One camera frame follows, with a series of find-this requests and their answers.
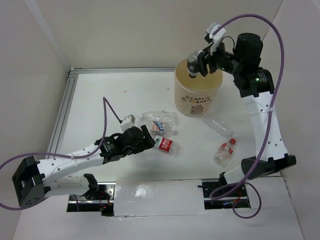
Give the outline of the grey cap clear bottle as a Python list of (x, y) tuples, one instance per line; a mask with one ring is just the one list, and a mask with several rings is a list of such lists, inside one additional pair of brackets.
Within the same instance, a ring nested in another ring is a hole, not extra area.
[(187, 71), (190, 78), (196, 78), (200, 73), (200, 65), (198, 61), (198, 56), (200, 54), (200, 50), (195, 50), (187, 57)]

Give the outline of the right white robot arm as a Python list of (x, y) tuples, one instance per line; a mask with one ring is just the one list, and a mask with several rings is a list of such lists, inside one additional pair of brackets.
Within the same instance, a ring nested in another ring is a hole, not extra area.
[(273, 97), (276, 95), (271, 73), (260, 67), (263, 42), (254, 33), (241, 33), (232, 52), (225, 50), (223, 37), (206, 36), (209, 46), (198, 55), (206, 73), (222, 70), (233, 76), (240, 97), (250, 115), (256, 154), (241, 160), (240, 165), (220, 174), (218, 190), (230, 196), (242, 179), (278, 173), (296, 165), (294, 155), (288, 153), (283, 142)]

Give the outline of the red label crushed bottle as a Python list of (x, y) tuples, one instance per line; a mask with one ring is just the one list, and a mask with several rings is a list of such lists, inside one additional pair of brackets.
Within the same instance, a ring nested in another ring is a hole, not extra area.
[(232, 157), (236, 143), (237, 141), (234, 138), (230, 138), (228, 142), (224, 142), (213, 157), (215, 163), (219, 166), (226, 165), (228, 160)]

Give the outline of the red cap Nongfu water bottle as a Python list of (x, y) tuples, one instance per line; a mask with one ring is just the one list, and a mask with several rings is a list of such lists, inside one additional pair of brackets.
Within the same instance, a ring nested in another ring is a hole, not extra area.
[(154, 137), (154, 141), (155, 141), (155, 144), (154, 144), (155, 149), (174, 157), (177, 157), (180, 154), (181, 147), (176, 141), (170, 140), (160, 135), (156, 135)]

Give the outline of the blue orange label clear bottle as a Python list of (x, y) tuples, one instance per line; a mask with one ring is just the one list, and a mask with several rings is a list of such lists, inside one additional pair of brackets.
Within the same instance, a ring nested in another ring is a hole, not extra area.
[(145, 119), (140, 120), (139, 125), (145, 125), (147, 127), (147, 130), (153, 136), (159, 135), (162, 137), (170, 137), (177, 134), (176, 127), (169, 125), (167, 122)]

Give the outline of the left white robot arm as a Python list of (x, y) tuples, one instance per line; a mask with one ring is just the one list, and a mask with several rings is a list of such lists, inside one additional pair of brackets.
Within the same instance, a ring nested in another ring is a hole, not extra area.
[(98, 181), (91, 173), (79, 176), (76, 173), (118, 161), (154, 146), (154, 139), (143, 125), (105, 136), (64, 157), (36, 160), (33, 155), (28, 156), (12, 176), (18, 205), (26, 209), (46, 198), (61, 195), (76, 195), (92, 200), (101, 190)]

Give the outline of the blue white cap clear bottle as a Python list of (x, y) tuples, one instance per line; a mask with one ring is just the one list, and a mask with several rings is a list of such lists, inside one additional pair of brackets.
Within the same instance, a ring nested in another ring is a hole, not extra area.
[(178, 114), (176, 112), (170, 112), (165, 110), (147, 111), (147, 112), (138, 114), (137, 118), (139, 120), (149, 119), (152, 121), (164, 122), (164, 123), (168, 123), (171, 126), (177, 126), (179, 123)]

